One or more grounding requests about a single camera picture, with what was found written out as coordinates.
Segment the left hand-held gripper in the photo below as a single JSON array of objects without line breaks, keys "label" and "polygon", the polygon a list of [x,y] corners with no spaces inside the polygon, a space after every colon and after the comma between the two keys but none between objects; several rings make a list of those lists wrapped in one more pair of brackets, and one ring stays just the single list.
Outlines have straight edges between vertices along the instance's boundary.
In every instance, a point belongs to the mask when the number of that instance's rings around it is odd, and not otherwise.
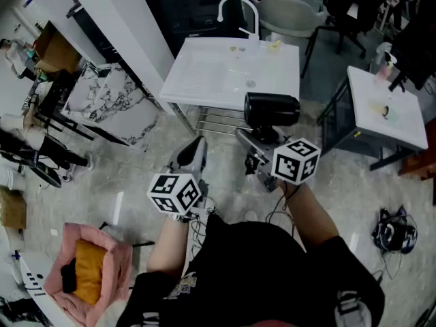
[{"label": "left hand-held gripper", "polygon": [[159,212],[188,216],[205,208],[208,185],[202,179],[202,171],[207,150],[206,138],[198,136],[178,147],[168,164],[154,174],[147,196]]}]

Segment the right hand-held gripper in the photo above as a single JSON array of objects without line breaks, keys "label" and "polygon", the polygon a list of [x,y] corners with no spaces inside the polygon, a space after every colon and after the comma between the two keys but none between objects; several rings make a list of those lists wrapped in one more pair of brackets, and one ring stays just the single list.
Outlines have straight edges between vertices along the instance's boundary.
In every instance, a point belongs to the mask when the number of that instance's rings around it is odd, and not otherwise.
[{"label": "right hand-held gripper", "polygon": [[278,180],[299,186],[317,170],[321,149],[305,138],[273,148],[261,143],[243,128],[236,128],[235,136],[248,154],[260,161],[257,177],[269,192],[277,188]]}]

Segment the white sink basin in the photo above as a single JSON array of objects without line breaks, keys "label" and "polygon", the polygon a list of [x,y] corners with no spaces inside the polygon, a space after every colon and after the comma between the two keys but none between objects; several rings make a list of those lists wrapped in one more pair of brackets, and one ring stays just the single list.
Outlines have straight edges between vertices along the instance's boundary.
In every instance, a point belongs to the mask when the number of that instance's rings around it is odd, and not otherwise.
[{"label": "white sink basin", "polygon": [[242,110],[248,92],[300,94],[297,46],[229,37],[187,38],[159,94],[168,103]]}]

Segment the person's right forearm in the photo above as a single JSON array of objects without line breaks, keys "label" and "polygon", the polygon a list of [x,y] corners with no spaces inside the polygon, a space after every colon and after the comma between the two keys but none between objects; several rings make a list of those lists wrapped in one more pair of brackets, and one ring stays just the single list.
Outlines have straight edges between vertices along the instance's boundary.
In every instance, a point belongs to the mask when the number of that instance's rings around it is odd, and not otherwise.
[{"label": "person's right forearm", "polygon": [[285,203],[306,251],[311,251],[339,235],[330,215],[306,183],[295,186],[278,180],[278,186],[283,191]]}]

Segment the black metal basin stand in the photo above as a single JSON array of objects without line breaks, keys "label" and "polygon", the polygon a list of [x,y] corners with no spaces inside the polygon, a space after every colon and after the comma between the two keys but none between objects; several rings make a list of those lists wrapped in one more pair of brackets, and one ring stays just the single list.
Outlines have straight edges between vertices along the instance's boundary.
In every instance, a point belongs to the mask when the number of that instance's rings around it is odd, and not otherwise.
[{"label": "black metal basin stand", "polygon": [[395,138],[392,134],[357,125],[348,78],[339,85],[336,93],[317,118],[317,125],[320,126],[322,133],[322,155],[339,149],[373,157],[376,162],[369,166],[370,171],[384,168],[424,150],[404,139]]}]

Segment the marble pattern cabinet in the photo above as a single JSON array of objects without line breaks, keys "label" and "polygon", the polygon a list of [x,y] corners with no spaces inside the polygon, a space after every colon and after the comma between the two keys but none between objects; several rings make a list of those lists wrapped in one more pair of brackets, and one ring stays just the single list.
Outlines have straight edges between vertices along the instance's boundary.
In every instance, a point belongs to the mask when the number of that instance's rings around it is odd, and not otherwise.
[{"label": "marble pattern cabinet", "polygon": [[129,74],[112,63],[86,65],[61,114],[111,142],[145,152],[159,111]]}]

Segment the pink pet bed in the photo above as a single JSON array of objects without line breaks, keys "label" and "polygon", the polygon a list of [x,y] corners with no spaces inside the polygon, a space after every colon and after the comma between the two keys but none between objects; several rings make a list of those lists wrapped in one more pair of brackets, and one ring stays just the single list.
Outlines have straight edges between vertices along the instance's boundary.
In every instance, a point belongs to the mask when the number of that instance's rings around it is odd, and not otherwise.
[{"label": "pink pet bed", "polygon": [[[102,272],[102,290],[96,305],[89,305],[62,288],[61,268],[76,257],[76,243],[83,239],[107,250]],[[65,223],[60,252],[44,283],[44,289],[63,312],[81,327],[95,327],[105,310],[118,300],[127,300],[132,274],[133,248],[91,225]]]}]

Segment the person's black t-shirt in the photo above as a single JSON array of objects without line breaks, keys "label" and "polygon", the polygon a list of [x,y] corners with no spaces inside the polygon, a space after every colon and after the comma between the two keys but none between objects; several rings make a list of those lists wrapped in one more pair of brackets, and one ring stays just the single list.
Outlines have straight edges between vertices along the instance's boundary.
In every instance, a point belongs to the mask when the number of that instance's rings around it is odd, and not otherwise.
[{"label": "person's black t-shirt", "polygon": [[211,215],[186,273],[139,275],[116,327],[337,327],[358,315],[377,327],[384,305],[379,283],[341,237],[305,251],[276,225]]}]

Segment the small white basin top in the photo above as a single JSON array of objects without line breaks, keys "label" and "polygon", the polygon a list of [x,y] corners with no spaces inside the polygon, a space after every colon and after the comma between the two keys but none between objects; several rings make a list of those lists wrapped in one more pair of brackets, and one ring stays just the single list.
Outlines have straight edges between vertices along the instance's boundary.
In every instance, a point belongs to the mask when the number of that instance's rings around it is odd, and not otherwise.
[{"label": "small white basin top", "polygon": [[390,82],[357,67],[347,68],[356,126],[394,138],[414,150],[428,142],[418,98],[409,91],[389,90]]}]

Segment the large open cardboard box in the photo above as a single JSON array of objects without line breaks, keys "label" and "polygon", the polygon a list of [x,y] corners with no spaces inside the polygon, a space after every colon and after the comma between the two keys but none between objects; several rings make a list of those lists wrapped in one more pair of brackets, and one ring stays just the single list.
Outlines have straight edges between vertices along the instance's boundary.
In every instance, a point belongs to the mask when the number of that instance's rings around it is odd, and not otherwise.
[{"label": "large open cardboard box", "polygon": [[35,41],[37,61],[35,69],[47,74],[65,70],[71,74],[76,71],[81,55],[64,38],[57,28],[48,21]]}]

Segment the black pouch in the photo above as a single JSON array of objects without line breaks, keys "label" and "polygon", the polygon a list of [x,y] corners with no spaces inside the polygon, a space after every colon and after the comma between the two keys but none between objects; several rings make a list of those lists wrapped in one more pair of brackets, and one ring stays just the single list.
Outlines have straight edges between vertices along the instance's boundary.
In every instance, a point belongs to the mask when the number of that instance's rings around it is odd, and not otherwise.
[{"label": "black pouch", "polygon": [[77,289],[76,259],[61,268],[62,288],[66,294],[71,294]]}]

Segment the small cardboard box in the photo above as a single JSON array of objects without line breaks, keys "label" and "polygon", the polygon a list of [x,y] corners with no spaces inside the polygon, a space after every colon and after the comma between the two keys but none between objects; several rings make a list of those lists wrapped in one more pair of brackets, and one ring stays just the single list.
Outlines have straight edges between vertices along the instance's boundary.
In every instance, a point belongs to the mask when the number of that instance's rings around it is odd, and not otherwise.
[{"label": "small cardboard box", "polygon": [[27,204],[19,191],[0,188],[0,222],[4,227],[27,227]]}]

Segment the black monitor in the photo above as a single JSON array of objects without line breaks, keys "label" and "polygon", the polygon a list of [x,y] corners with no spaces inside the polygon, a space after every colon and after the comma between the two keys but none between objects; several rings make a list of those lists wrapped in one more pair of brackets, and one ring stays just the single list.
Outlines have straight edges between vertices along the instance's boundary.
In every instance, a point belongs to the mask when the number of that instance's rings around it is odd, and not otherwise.
[{"label": "black monitor", "polygon": [[395,37],[391,55],[417,90],[436,75],[436,0],[419,0],[418,12]]}]

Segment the white panel black marks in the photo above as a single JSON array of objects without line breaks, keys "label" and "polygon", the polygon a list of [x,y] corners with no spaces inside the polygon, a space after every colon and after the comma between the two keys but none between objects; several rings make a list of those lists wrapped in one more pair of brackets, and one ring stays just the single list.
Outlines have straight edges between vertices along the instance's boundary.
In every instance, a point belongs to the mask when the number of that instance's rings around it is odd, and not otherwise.
[{"label": "white panel black marks", "polygon": [[76,327],[44,289],[53,261],[42,252],[22,251],[18,254],[25,289],[48,321],[54,327]]}]

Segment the chrome frame stand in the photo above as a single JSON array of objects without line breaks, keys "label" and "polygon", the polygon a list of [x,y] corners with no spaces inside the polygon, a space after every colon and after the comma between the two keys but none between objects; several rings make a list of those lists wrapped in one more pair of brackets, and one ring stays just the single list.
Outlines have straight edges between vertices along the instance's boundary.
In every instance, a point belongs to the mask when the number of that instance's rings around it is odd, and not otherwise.
[{"label": "chrome frame stand", "polygon": [[169,103],[183,127],[192,135],[203,133],[233,136],[237,128],[251,131],[239,110]]}]

